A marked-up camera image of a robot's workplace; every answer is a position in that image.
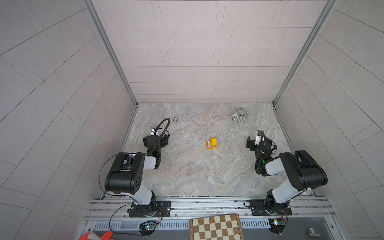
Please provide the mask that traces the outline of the yellow rectangular wooden block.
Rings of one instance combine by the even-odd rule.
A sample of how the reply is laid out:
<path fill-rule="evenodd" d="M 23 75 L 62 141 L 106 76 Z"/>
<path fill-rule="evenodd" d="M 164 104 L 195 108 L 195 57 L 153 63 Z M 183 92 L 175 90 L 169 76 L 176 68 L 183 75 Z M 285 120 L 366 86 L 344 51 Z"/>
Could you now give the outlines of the yellow rectangular wooden block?
<path fill-rule="evenodd" d="M 217 139 L 216 138 L 210 138 L 212 148 L 215 146 L 218 146 Z"/>

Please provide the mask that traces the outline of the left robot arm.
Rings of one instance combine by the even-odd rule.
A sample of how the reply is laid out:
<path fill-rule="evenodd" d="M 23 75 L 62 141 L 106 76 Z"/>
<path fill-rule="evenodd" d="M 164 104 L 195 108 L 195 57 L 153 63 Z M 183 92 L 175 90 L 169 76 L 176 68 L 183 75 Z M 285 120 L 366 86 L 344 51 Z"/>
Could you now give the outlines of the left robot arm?
<path fill-rule="evenodd" d="M 133 200 L 128 210 L 130 218 L 169 217 L 170 201 L 157 201 L 153 191 L 144 185 L 144 170 L 156 170 L 161 163 L 161 148 L 169 144 L 170 134 L 143 138 L 150 153 L 118 153 L 106 176 L 104 189 L 109 195 L 127 196 Z"/>

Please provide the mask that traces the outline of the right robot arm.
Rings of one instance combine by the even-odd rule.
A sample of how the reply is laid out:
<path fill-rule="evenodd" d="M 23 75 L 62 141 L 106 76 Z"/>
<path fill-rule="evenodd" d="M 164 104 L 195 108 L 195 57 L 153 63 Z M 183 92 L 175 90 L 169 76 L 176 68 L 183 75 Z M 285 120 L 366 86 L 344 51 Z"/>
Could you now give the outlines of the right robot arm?
<path fill-rule="evenodd" d="M 288 179 L 280 186 L 269 190 L 264 200 L 249 200 L 244 203 L 253 216 L 289 216 L 289 203 L 308 189 L 316 189 L 328 183 L 328 176 L 321 166 L 305 150 L 284 152 L 276 157 L 276 144 L 261 131 L 255 140 L 247 138 L 246 147 L 255 152 L 255 171 L 263 177 L 287 174 Z"/>

